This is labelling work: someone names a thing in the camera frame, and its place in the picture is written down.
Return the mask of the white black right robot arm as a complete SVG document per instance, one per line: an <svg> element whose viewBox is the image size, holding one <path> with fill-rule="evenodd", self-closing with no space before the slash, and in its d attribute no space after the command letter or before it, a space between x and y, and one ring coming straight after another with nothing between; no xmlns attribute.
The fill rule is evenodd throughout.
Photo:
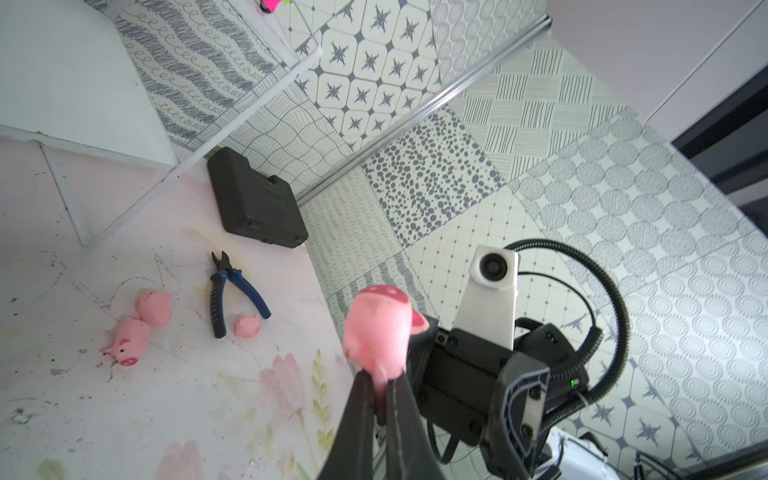
<svg viewBox="0 0 768 480"><path fill-rule="evenodd" d="M615 276L632 323L621 379L595 405L558 426L593 433L609 461L630 475L636 452L685 474L767 450L767 239L751 233L692 262L619 245L566 240ZM451 326L476 245L429 240L406 249L438 318ZM521 270L563 275L596 303L604 333L587 370L607 371L617 340L615 315L594 276L563 255L521 253ZM583 302L550 280L521 278L519 314L555 324L574 344L591 326Z"/></svg>

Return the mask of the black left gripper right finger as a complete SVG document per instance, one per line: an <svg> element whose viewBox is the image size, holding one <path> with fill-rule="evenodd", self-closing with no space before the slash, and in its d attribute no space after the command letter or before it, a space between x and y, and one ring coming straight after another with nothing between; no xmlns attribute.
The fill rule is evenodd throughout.
<svg viewBox="0 0 768 480"><path fill-rule="evenodd" d="M443 480L407 373L386 388L386 478Z"/></svg>

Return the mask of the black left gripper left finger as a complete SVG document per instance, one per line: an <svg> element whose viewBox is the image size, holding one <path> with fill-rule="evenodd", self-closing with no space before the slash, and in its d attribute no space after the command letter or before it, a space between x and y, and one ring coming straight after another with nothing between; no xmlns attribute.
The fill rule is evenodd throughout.
<svg viewBox="0 0 768 480"><path fill-rule="evenodd" d="M318 480L373 478L374 386L370 374L359 371L345 406L328 458Z"/></svg>

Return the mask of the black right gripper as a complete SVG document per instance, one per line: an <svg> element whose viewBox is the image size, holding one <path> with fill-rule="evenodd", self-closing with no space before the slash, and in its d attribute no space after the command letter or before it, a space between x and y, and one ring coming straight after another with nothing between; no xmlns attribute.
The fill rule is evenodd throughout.
<svg viewBox="0 0 768 480"><path fill-rule="evenodd" d="M411 340L408 354L421 416L469 446L480 442L491 474L529 479L544 407L551 411L589 386L582 366L570 377L550 381L548 389L548 366L575 353L570 341L553 324L520 317L516 326L523 333L515 338L513 353L425 318L429 329Z"/></svg>

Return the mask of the pink green toy truck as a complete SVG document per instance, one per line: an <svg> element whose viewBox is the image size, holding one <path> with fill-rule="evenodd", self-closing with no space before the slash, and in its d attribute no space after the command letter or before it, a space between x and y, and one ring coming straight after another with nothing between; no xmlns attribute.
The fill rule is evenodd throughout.
<svg viewBox="0 0 768 480"><path fill-rule="evenodd" d="M259 8L266 14L271 14L282 4L290 4L292 0L259 0Z"/></svg>

